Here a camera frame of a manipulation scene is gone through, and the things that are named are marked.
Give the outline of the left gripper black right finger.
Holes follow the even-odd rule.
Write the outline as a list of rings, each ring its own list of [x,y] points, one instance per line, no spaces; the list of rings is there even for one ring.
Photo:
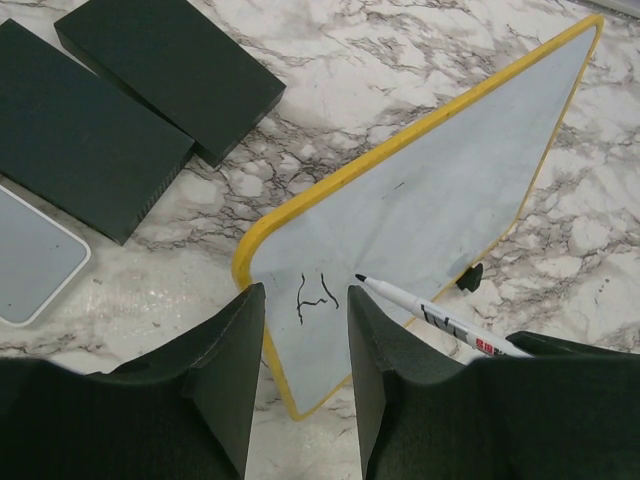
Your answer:
[[[481,357],[462,364],[348,290],[366,479],[635,479],[639,358]]]

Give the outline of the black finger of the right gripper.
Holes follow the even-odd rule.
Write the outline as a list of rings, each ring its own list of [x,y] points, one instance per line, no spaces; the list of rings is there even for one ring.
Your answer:
[[[544,334],[518,331],[506,337],[517,348],[533,356],[609,356],[638,358],[638,354],[618,352]]]

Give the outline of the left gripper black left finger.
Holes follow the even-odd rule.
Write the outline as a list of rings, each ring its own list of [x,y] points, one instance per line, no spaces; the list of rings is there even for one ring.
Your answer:
[[[265,319],[265,290],[114,371],[44,359],[1,362],[5,479],[241,479]]]

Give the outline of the black marker pen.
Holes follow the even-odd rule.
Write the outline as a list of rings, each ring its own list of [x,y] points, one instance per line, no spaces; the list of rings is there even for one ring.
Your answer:
[[[467,344],[487,356],[531,357],[510,341],[493,335],[461,317],[448,312],[431,301],[417,297],[388,282],[363,274],[355,278],[376,294],[408,311],[414,317],[426,321],[431,326]]]

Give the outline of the yellow framed whiteboard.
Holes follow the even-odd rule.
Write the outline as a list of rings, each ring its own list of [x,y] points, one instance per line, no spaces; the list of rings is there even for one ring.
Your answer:
[[[600,39],[592,15],[258,220],[232,274],[266,290],[264,352],[291,418],[349,378],[360,275],[434,299],[518,219]]]

